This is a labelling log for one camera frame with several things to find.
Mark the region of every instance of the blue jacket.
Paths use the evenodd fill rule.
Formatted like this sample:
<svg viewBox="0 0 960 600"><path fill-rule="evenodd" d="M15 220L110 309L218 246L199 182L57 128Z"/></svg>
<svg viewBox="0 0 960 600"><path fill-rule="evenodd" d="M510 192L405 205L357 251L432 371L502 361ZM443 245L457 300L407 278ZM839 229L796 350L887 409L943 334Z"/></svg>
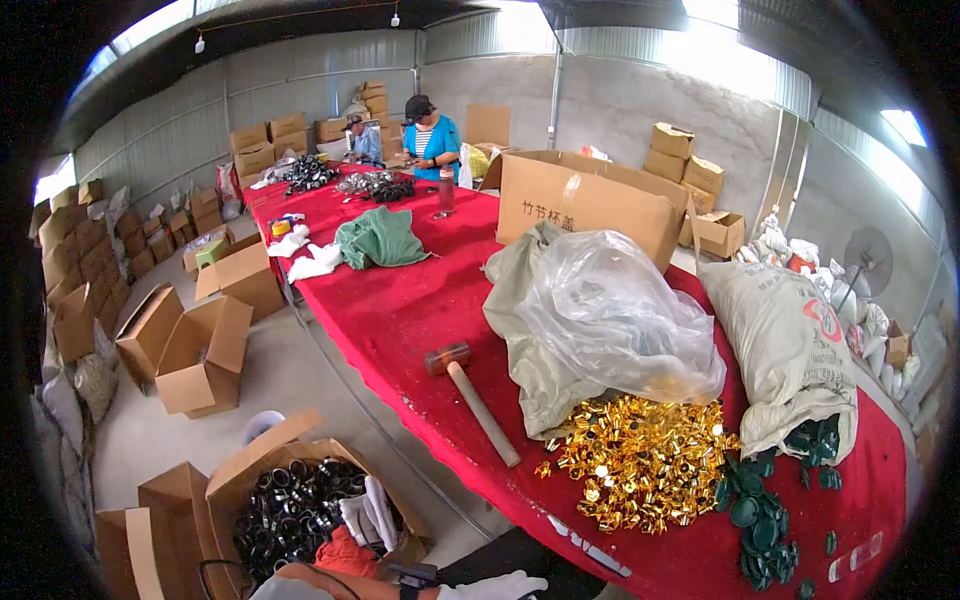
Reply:
<svg viewBox="0 0 960 600"><path fill-rule="evenodd" d="M411 156L416 154L416 142L417 126L411 125L403 134L403 147L410 151ZM423 151L423 156L416 156L416 158L436 158L445 152L460 154L460 134L457 133L457 126L449 117L440 115L440 121L438 121L436 127L433 128L433 133L430 135L430 141L426 144L426 150ZM459 160L451 163L450 166L453 167L454 174L460 171ZM433 169L414 169L414 175L425 180L439 181L440 167Z"/></svg>

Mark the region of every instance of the red tablecloth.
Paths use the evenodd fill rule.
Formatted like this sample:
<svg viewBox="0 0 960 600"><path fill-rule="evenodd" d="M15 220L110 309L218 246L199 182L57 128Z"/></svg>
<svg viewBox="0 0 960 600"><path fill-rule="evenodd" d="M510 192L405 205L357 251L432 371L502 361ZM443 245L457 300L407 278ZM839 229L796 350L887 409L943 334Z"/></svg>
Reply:
<svg viewBox="0 0 960 600"><path fill-rule="evenodd" d="M570 480L565 471L555 470L544 480L534 475L534 467L546 459L543 444L524 434L518 386L507 374L506 345L491 331L481 309L491 285L480 267L501 248L493 239L498 199L458 189L456 213L435 221L431 216L436 195L427 195L426 185L418 181L417 196L390 209L413 210L413 232L437 257L393 269L353 271L342 265L329 276L296 285L347 362L468 488L544 545L640 598L793 598L804 577L816 582L818 598L856 598L867 591L895 550L905 503L900 432L868 396L859 394L856 445L839 467L841 492L822 491L816 483L808 492L801 483L799 462L784 456L766 480L767 489L777 492L789 511L789 538L801 548L800 566L787 586L775 582L765 592L752 592L739 572L740 530L727 514L709 513L688 527L669 525L658 537L637 530L603 534L595 521L575 509L583 481ZM284 199L284 189L283 184L248 189L245 200L253 217L267 230L270 219L286 212L304 213L310 239L320 246L333 241L343 222L374 207L356 200L343 204L346 196L332 187L289 199ZM281 260L284 268L293 263ZM695 276L671 267L666 280L712 314ZM458 341L472 349L470 380L522 457L516 468L506 468L467 404L455 402L460 397L453 382L431 376L423 367L426 352ZM732 347L719 324L715 341L728 365L724 420L736 431L747 400ZM623 577L595 562L571 537L558 533L548 515L575 532L574 539L597 546L631 574ZM825 537L831 529L838 542L835 554L828 557ZM879 554L864 564L869 554L857 551L857 569L851 571L849 555L854 548L869 546L870 540L876 546L878 537ZM830 583L830 564L841 558L840 579Z"/></svg>

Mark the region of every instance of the white glove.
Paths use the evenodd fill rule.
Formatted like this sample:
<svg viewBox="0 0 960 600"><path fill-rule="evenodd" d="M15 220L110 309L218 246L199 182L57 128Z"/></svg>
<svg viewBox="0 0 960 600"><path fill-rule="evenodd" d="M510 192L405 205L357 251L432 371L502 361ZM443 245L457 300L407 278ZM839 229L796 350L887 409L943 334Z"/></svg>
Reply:
<svg viewBox="0 0 960 600"><path fill-rule="evenodd" d="M469 586L460 585L456 589L440 586L437 600L519 600L538 589L547 589L545 579L527 577L524 571L514 571Z"/></svg>

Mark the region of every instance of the green cloth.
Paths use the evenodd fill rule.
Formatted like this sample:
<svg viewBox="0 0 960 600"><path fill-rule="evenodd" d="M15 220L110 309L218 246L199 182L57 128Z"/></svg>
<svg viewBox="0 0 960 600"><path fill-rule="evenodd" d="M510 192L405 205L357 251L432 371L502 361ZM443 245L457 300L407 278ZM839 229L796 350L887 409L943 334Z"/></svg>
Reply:
<svg viewBox="0 0 960 600"><path fill-rule="evenodd" d="M364 212L338 229L333 241L340 244L344 262L354 269L403 267L420 262L430 254L410 230L413 213L409 210L391 211L379 206Z"/></svg>

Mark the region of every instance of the concrete wall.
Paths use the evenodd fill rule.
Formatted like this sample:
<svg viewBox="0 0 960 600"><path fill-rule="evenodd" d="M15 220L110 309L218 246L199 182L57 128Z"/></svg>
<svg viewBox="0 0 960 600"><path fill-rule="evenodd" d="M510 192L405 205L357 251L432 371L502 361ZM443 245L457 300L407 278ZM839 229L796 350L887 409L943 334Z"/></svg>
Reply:
<svg viewBox="0 0 960 600"><path fill-rule="evenodd" d="M831 258L843 264L851 234L870 226L887 236L894 255L890 284L873 301L904 329L912 329L937 270L933 242L886 183L814 130L787 237L819 245L822 264Z"/></svg>
<svg viewBox="0 0 960 600"><path fill-rule="evenodd" d="M461 132L468 104L512 108L511 144L544 148L552 56L456 60L420 69L420 89ZM723 166L717 208L756 218L777 144L780 110L676 71L626 60L564 57L557 148L593 145L639 168L650 131L667 121L697 133L696 153Z"/></svg>
<svg viewBox="0 0 960 600"><path fill-rule="evenodd" d="M511 107L510 143L545 148L553 97L553 56L505 56L441 62L420 68L420 93L453 119L462 136L467 105Z"/></svg>
<svg viewBox="0 0 960 600"><path fill-rule="evenodd" d="M677 71L564 57L558 148L592 145L639 168L658 121L696 133L694 153L726 169L716 208L745 215L751 224L774 158L778 108Z"/></svg>

